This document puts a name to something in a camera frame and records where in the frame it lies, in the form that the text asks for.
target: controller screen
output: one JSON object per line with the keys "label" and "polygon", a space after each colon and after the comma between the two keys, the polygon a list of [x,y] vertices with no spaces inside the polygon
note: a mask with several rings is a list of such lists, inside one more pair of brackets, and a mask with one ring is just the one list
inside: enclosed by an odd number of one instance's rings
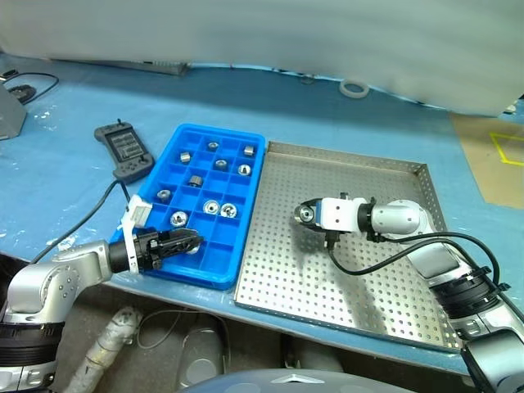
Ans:
{"label": "controller screen", "polygon": [[107,135],[111,148],[118,158],[118,161],[126,161],[131,158],[141,156],[144,150],[138,143],[134,134],[127,130],[118,131]]}

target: black cable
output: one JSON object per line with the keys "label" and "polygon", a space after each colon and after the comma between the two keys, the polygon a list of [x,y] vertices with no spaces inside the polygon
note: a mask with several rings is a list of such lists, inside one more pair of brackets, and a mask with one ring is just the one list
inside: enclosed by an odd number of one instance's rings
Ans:
{"label": "black cable", "polygon": [[[382,262],[380,262],[378,264],[375,264],[373,266],[370,266],[369,268],[362,269],[362,270],[357,270],[357,271],[351,271],[351,270],[348,270],[348,269],[344,268],[343,266],[341,266],[339,264],[337,258],[335,257],[334,253],[333,253],[333,249],[328,249],[327,253],[329,254],[329,257],[331,258],[331,260],[333,261],[335,266],[337,266],[339,268],[339,270],[341,270],[342,272],[344,272],[346,274],[352,275],[352,276],[361,276],[361,275],[364,275],[364,274],[375,272],[375,271],[377,271],[377,270],[379,270],[379,269],[381,269],[381,268],[383,268],[383,267],[385,267],[385,266],[387,266],[389,264],[392,264],[393,262],[395,262],[395,261],[405,257],[407,254],[409,254],[409,253],[411,253],[411,252],[413,252],[415,250],[418,250],[419,248],[428,246],[428,245],[430,245],[432,243],[445,243],[445,244],[449,244],[450,246],[454,247],[462,255],[462,257],[466,260],[466,262],[470,265],[470,267],[472,269],[479,269],[478,265],[475,263],[475,261],[472,259],[472,257],[457,242],[453,242],[452,240],[447,239],[445,237],[435,238],[434,236],[431,236],[431,235],[434,235],[434,234],[440,234],[442,236],[450,236],[450,237],[451,236],[456,236],[456,237],[462,237],[462,238],[465,238],[465,239],[468,239],[470,237],[469,235],[464,235],[462,233],[440,232],[440,233],[427,233],[425,235],[417,235],[417,236],[412,236],[412,237],[405,237],[404,239],[398,239],[398,240],[395,240],[393,242],[401,243],[402,241],[405,241],[405,242],[408,241],[407,239],[418,240],[420,238],[433,237],[433,238],[430,238],[430,239],[425,240],[423,242],[415,243],[413,246],[408,247],[408,248],[402,250],[398,254],[395,254],[395,255],[389,257],[388,259],[383,260]],[[477,242],[481,243],[488,250],[488,252],[486,252],[486,254],[488,256],[489,255],[493,255],[493,253],[491,253],[491,251],[487,248],[487,246],[484,243],[482,243],[480,240],[476,239],[475,237],[472,237],[472,238],[474,239],[473,242],[475,242],[476,244],[478,244]],[[493,263],[494,261],[495,261],[494,268],[495,268],[495,266],[496,266],[496,268],[498,268],[499,264],[498,264],[495,256],[493,255],[493,260],[491,262]],[[499,284],[495,283],[495,282],[492,282],[490,285],[493,288],[495,288]],[[506,296],[506,294],[503,293],[503,292],[500,292],[499,293],[499,297],[500,297],[500,299],[502,299],[502,301],[504,301],[508,305],[508,307],[515,313],[515,315],[518,316],[520,318],[520,320],[524,322],[524,313]]]}
{"label": "black cable", "polygon": [[129,202],[129,193],[128,189],[125,187],[125,184],[122,180],[115,180],[113,183],[109,185],[109,187],[106,189],[106,192],[104,192],[104,195],[102,198],[100,198],[100,201],[87,213],[78,223],[76,223],[69,231],[61,235],[59,238],[57,238],[53,243],[51,243],[49,246],[44,248],[38,255],[36,255],[29,264],[36,264],[39,260],[41,260],[50,250],[55,248],[58,243],[60,243],[62,240],[64,240],[66,237],[71,235],[74,231],[76,231],[78,228],[80,228],[82,225],[84,225],[93,215],[100,209],[100,207],[104,204],[107,197],[113,190],[116,184],[119,184],[122,187],[122,191],[125,194],[125,199],[127,202]]}
{"label": "black cable", "polygon": [[47,93],[49,90],[51,90],[52,88],[54,88],[55,86],[58,85],[58,82],[60,82],[60,79],[56,76],[56,75],[53,75],[53,74],[48,74],[46,72],[20,72],[19,74],[15,74],[13,75],[12,77],[10,78],[7,78],[3,83],[6,83],[6,82],[9,82],[10,80],[13,80],[15,78],[18,78],[19,76],[24,76],[24,75],[39,75],[39,76],[48,76],[49,78],[53,78],[55,79],[55,81],[48,87],[48,88],[45,88],[44,90],[42,90],[40,93],[38,94],[35,94],[34,96],[32,96],[29,100],[27,100],[26,102],[24,102],[24,105],[25,104],[28,104],[34,100],[36,100],[38,97],[41,97],[42,95],[44,95],[45,93]]}
{"label": "black cable", "polygon": [[369,273],[372,273],[372,272],[376,272],[377,270],[382,269],[382,268],[386,267],[387,265],[392,264],[393,262],[395,262],[395,261],[397,261],[397,260],[399,260],[401,258],[404,258],[406,255],[412,253],[413,251],[416,251],[419,248],[428,246],[428,245],[433,244],[433,243],[445,243],[445,244],[449,244],[449,245],[453,246],[454,248],[457,249],[457,251],[460,254],[462,254],[464,259],[472,267],[472,269],[478,269],[478,266],[475,263],[475,261],[472,259],[472,257],[469,256],[469,254],[457,242],[454,242],[454,241],[452,241],[450,239],[446,239],[446,238],[428,239],[428,240],[425,240],[423,242],[415,243],[411,247],[408,247],[408,248],[402,250],[398,254],[390,256],[386,260],[383,260],[382,262],[379,262],[378,264],[374,264],[373,266],[370,266],[370,267],[368,267],[366,269],[362,269],[362,270],[348,270],[348,269],[346,269],[344,266],[342,266],[338,262],[337,258],[335,257],[335,254],[333,253],[333,249],[327,250],[327,253],[329,254],[329,257],[331,258],[331,260],[333,261],[335,266],[337,266],[339,268],[339,270],[341,270],[342,272],[344,272],[346,274],[349,274],[351,276],[362,276],[364,274],[369,274]]}
{"label": "black cable", "polygon": [[386,240],[390,243],[404,243],[404,242],[411,242],[412,240],[419,240],[419,239],[428,239],[431,237],[460,237],[462,239],[469,240],[470,242],[475,243],[477,246],[479,246],[488,256],[490,259],[491,265],[493,266],[493,282],[495,285],[499,285],[500,281],[500,266],[499,261],[495,258],[495,255],[491,250],[488,248],[486,244],[478,240],[476,237],[466,235],[464,233],[458,233],[458,232],[435,232],[435,233],[424,233],[422,235],[415,235],[410,237],[403,237],[401,239],[389,239],[387,237],[381,237],[382,240]]}

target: metal bearing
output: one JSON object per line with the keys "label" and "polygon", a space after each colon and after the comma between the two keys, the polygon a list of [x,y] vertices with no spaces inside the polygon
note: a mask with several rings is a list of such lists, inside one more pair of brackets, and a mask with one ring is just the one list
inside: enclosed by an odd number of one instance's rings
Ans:
{"label": "metal bearing", "polygon": [[209,151],[216,151],[216,149],[219,148],[219,143],[218,142],[209,142],[207,144],[207,150]]}
{"label": "metal bearing", "polygon": [[198,246],[194,246],[191,250],[186,251],[186,254],[193,255],[196,254],[200,250],[200,244]]}
{"label": "metal bearing", "polygon": [[160,199],[163,203],[166,203],[171,198],[171,191],[160,190],[156,193],[156,197]]}
{"label": "metal bearing", "polygon": [[180,153],[180,161],[182,161],[184,164],[187,164],[189,161],[191,161],[191,154],[189,154],[187,151]]}
{"label": "metal bearing", "polygon": [[191,187],[202,187],[203,183],[204,179],[200,176],[196,176],[195,174],[187,182],[187,184],[189,184]]}
{"label": "metal bearing", "polygon": [[248,164],[239,165],[238,174],[241,174],[242,176],[249,176],[251,174],[251,167]]}
{"label": "metal bearing", "polygon": [[244,156],[252,157],[255,155],[255,147],[246,146],[244,147]]}
{"label": "metal bearing", "polygon": [[204,204],[204,213],[207,213],[208,215],[216,215],[220,211],[220,204],[217,201],[214,201],[212,199],[209,199]]}
{"label": "metal bearing", "polygon": [[311,221],[313,221],[314,212],[313,209],[311,209],[309,206],[299,206],[297,213],[297,221],[302,223],[310,223]]}
{"label": "metal bearing", "polygon": [[237,207],[233,203],[224,203],[220,208],[220,215],[232,219],[237,216]]}
{"label": "metal bearing", "polygon": [[171,218],[169,219],[169,222],[174,227],[183,227],[185,224],[187,224],[187,214],[185,211],[175,211],[173,215],[171,215]]}
{"label": "metal bearing", "polygon": [[226,160],[215,161],[215,168],[218,170],[228,170],[228,162]]}

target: perforated metal tray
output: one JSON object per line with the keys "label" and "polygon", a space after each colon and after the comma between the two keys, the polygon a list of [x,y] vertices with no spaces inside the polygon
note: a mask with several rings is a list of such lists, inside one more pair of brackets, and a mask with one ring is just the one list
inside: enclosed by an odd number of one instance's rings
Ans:
{"label": "perforated metal tray", "polygon": [[[293,210],[315,197],[410,199],[445,230],[427,165],[271,142],[251,218],[235,301],[240,306],[333,328],[455,351],[459,340],[427,284],[407,259],[361,277],[341,273],[323,235],[295,223]],[[337,254],[361,269],[400,251],[342,235]]]}

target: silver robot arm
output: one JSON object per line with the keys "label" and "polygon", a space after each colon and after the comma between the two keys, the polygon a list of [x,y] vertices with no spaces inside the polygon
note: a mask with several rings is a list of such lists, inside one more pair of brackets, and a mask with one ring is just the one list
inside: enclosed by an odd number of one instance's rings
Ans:
{"label": "silver robot arm", "polygon": [[[187,252],[203,240],[181,228],[144,231],[131,245],[140,269],[158,269],[163,258]],[[99,241],[71,248],[50,262],[30,264],[12,280],[0,314],[0,392],[23,391],[52,383],[62,329],[75,299],[87,287],[129,270],[124,241]]]}
{"label": "silver robot arm", "polygon": [[[363,198],[319,198],[295,209],[296,220],[326,233],[332,250],[342,233],[366,234],[370,241],[435,233],[431,215],[414,201],[399,200],[379,206]],[[403,248],[417,241],[404,242]],[[427,282],[448,314],[457,335],[464,340],[463,359],[481,391],[514,392],[524,387],[524,321],[486,276],[475,269],[455,247],[434,242],[407,257]]]}

